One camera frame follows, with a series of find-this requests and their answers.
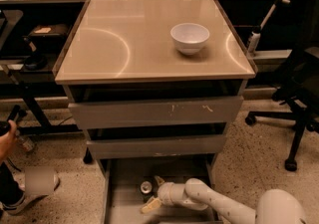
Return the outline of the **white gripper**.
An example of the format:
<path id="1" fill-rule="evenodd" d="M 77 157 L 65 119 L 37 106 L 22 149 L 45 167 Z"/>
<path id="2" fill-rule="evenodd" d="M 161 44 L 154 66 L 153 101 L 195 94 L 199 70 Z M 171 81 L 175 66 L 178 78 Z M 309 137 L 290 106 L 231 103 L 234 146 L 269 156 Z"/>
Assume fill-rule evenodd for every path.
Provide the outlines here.
<path id="1" fill-rule="evenodd" d="M 158 197 L 151 197 L 141 208 L 143 214 L 150 213 L 161 207 L 161 204 L 166 206 L 181 206 L 186 194 L 184 192 L 185 185 L 181 183 L 164 182 L 164 180 L 156 175 L 155 181 L 159 186 Z"/>

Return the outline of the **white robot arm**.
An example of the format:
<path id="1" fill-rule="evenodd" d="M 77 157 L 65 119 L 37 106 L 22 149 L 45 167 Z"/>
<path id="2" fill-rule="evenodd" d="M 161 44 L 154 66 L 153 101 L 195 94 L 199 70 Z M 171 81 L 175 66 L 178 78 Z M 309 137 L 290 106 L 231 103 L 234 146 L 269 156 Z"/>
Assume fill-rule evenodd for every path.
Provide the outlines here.
<path id="1" fill-rule="evenodd" d="M 156 175 L 155 180 L 159 187 L 157 195 L 152 196 L 141 208 L 143 214 L 163 205 L 177 205 L 196 211 L 211 208 L 231 224 L 307 224 L 300 202 L 281 189 L 264 192 L 257 207 L 252 209 L 216 192 L 197 178 L 190 178 L 186 183 L 174 183 Z"/>

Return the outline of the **person's hand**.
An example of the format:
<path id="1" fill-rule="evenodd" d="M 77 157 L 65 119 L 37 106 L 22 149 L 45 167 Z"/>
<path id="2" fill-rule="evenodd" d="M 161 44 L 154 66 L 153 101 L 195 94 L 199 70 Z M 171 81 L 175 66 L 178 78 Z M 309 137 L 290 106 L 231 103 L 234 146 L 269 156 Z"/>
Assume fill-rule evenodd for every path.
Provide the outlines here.
<path id="1" fill-rule="evenodd" d="M 10 129 L 0 136 L 0 165 L 9 156 L 17 142 L 17 124 L 13 120 L 8 120 Z"/>

